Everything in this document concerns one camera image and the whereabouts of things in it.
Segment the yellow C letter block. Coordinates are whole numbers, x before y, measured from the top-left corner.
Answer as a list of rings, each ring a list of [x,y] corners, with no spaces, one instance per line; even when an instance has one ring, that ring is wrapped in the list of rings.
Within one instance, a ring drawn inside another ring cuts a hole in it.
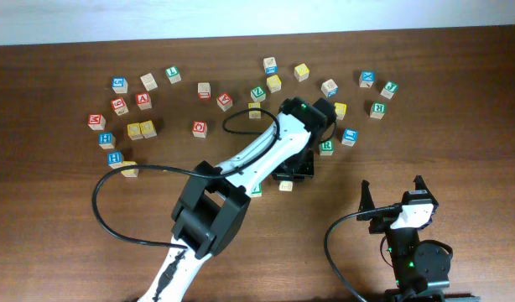
[[[139,123],[139,127],[144,138],[152,138],[157,135],[155,126],[151,120]]]

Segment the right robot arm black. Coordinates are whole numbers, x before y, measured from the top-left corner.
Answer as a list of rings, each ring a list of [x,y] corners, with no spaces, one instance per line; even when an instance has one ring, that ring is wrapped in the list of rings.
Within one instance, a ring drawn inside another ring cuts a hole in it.
[[[453,249],[435,240],[420,240],[419,232],[432,222],[439,207],[423,178],[414,178],[415,188],[403,193],[402,200],[376,208],[369,182],[362,181],[359,221],[369,221],[371,234],[383,234],[388,245],[396,289],[385,291],[385,301],[443,301]]]

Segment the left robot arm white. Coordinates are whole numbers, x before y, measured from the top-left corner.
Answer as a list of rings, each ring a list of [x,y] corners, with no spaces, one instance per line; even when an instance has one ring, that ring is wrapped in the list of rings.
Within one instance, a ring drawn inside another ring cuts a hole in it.
[[[285,100],[275,122],[239,154],[195,167],[172,212],[172,247],[143,301],[181,301],[202,265],[238,233],[263,180],[301,182],[314,175],[312,149],[336,122],[334,106]]]

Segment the green R letter block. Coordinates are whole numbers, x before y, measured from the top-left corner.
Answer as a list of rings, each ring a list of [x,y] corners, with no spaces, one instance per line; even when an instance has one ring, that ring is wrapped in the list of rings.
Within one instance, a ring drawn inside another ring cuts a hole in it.
[[[334,153],[334,144],[332,140],[326,140],[319,145],[320,156],[331,156]]]

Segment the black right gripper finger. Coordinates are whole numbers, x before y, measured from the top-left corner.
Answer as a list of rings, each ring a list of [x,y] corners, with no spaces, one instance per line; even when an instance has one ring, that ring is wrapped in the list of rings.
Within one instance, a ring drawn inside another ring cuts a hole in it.
[[[375,209],[369,185],[370,183],[367,180],[362,181],[361,201],[358,207],[359,211],[370,211]]]
[[[416,190],[427,190],[427,186],[424,182],[424,179],[421,175],[416,175],[415,178],[414,178],[414,183],[415,183],[415,189]]]

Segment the blue P letter block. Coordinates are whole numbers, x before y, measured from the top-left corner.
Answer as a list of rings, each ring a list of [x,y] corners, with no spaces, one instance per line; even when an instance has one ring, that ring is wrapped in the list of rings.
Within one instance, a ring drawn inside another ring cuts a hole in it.
[[[279,182],[278,189],[280,191],[292,191],[294,188],[294,182],[289,180],[282,180]]]

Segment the green V letter block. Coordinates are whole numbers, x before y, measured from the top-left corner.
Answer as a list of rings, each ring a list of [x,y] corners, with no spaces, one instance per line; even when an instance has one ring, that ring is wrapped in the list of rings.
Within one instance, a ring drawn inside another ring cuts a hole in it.
[[[262,190],[262,186],[261,185],[257,185],[251,192],[250,196],[252,198],[255,198],[255,197],[260,197],[261,195],[263,194],[263,190]]]

